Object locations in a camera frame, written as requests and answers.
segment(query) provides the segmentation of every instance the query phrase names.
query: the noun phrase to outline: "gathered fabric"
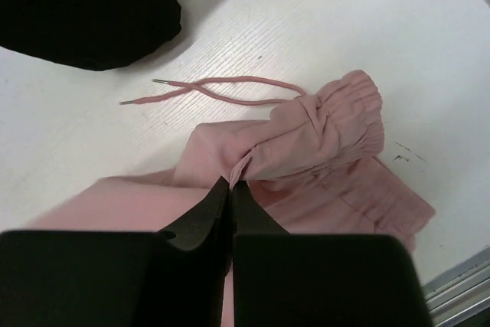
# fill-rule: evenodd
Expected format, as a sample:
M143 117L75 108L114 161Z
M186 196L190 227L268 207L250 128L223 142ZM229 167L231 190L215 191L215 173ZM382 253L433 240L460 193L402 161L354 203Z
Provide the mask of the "gathered fabric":
M390 234L413 251L415 234L435 211L376 158L384 146L384 128L381 96L371 78L355 70L312 95L261 79L294 89L299 96L259 103L217 97L204 87L245 79L257 80L168 82L182 88L130 103L158 102L197 90L232 103L278 103L268 120L201 124L174 168L99 180L29 227L157 231L196 205L223 176L231 187L246 180L257 203L289 232ZM233 325L230 277L223 325Z

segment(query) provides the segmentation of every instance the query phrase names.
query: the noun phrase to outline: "white surface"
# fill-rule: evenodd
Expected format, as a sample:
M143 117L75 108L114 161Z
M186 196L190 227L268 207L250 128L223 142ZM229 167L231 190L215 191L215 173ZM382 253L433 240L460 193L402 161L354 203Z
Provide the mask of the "white surface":
M315 92L361 68L384 98L382 159L438 211L418 237L423 281L490 244L483 0L179 1L187 31L177 46L125 70L94 73L0 49L1 229L99 177L169 167L198 123L267 117L269 109L198 94L118 106L170 88L153 77L254 74ZM255 84L220 88L239 98L290 96ZM393 161L398 155L409 161Z

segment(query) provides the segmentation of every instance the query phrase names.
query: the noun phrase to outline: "dark mark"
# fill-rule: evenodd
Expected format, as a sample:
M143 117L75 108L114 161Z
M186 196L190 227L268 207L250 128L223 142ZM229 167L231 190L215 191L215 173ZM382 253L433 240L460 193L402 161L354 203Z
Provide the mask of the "dark mark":
M410 159L407 159L405 156L402 156L402 155L398 155L397 157L395 157L393 159L393 161L397 161L397 160L405 160L406 162L410 161Z
M141 112L141 116L147 121L149 122L150 119L147 117L147 115L144 113L144 112Z
M399 147L401 147L402 149L406 149L408 152L410 152L411 154L415 155L417 158L419 158L420 160L424 161L425 163L427 163L427 160L425 160L425 158L421 157L421 156L418 156L414 151L412 151L411 149L409 149L408 147L405 147L404 145L401 145L400 143L398 142L395 142L396 145L399 145Z

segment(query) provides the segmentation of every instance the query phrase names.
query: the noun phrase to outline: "black cloth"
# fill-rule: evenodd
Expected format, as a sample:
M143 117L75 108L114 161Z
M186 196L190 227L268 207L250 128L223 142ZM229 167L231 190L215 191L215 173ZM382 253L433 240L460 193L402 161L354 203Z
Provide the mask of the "black cloth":
M0 0L0 46L88 70L125 67L181 30L176 0Z

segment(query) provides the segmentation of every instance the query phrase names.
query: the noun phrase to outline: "metal frame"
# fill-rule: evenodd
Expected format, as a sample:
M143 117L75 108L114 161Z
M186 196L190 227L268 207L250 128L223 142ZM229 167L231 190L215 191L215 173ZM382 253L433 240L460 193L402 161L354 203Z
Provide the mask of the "metal frame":
M452 327L490 307L490 248L424 286L436 327Z

